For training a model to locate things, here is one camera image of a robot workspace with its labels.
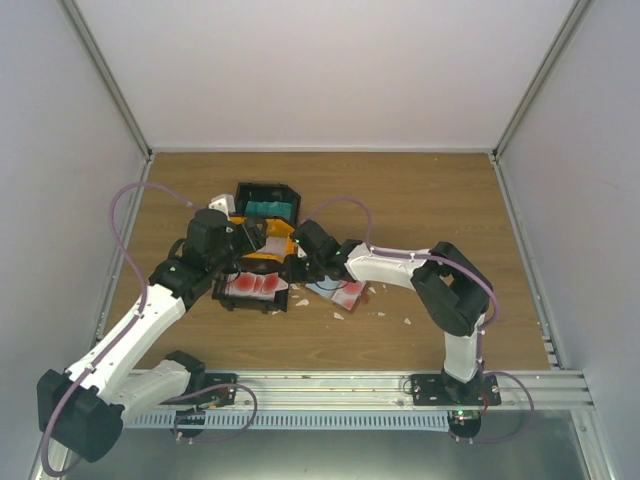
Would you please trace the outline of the brown leather card holder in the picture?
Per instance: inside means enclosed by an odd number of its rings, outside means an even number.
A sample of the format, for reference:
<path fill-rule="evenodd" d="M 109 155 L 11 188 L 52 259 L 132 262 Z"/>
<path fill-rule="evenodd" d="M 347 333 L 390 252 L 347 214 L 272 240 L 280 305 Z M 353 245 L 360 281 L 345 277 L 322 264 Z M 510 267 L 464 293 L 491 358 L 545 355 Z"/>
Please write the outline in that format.
<path fill-rule="evenodd" d="M 359 281 L 332 280 L 326 276 L 321 281 L 306 283 L 305 287 L 335 307 L 346 312 L 353 312 L 362 297 L 366 295 L 369 284 Z"/>

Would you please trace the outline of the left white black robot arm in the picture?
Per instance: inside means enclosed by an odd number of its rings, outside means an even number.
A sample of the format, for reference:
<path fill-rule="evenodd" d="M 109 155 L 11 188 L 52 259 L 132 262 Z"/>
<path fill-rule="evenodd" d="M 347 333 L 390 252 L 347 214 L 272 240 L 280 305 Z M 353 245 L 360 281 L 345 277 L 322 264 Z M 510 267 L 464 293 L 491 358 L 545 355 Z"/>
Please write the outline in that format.
<path fill-rule="evenodd" d="M 216 277 L 266 244 L 267 224 L 255 218 L 232 222 L 200 210 L 167 257 L 142 281 L 139 298 L 81 359 L 63 372 L 48 370 L 38 381 L 40 455 L 56 441 L 87 462 L 103 458 L 124 426 L 162 404 L 194 413 L 234 400 L 235 378 L 207 380 L 204 364 L 182 352 L 168 354 L 151 371 L 129 376 L 156 340 L 207 292 Z"/>

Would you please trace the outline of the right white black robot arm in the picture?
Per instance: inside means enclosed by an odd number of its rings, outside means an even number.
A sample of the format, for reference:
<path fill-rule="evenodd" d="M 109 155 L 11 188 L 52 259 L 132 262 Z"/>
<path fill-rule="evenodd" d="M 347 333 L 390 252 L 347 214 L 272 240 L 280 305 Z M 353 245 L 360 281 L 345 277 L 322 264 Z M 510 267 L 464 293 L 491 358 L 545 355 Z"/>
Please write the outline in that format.
<path fill-rule="evenodd" d="M 314 247 L 296 242 L 302 254 L 286 257 L 281 278 L 290 284 L 325 278 L 346 283 L 387 283 L 415 292 L 444 333 L 445 359 L 438 381 L 451 403 L 479 396 L 483 360 L 481 331 L 495 294 L 486 279 L 456 247 L 440 242 L 432 249 L 398 250 L 361 240 Z"/>

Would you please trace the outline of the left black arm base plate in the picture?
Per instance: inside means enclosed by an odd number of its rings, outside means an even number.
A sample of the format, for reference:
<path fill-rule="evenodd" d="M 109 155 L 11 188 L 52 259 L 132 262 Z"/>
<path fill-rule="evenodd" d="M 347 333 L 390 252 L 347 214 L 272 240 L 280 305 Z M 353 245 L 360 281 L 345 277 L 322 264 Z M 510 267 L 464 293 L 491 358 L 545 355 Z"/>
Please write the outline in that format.
<path fill-rule="evenodd" d="M 238 376 L 234 373 L 204 372 L 187 384 L 186 390 L 165 401 L 167 405 L 195 405 L 205 408 L 233 405 Z"/>

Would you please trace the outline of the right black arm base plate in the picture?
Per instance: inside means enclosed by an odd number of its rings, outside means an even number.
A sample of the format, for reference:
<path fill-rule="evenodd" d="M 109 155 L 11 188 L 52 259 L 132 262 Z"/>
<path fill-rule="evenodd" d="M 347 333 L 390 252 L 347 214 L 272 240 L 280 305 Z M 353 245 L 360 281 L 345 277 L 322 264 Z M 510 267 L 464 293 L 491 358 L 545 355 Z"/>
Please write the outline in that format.
<path fill-rule="evenodd" d="M 502 403 L 495 375 L 477 373 L 469 382 L 446 374 L 412 374 L 402 385 L 414 406 L 498 406 Z"/>

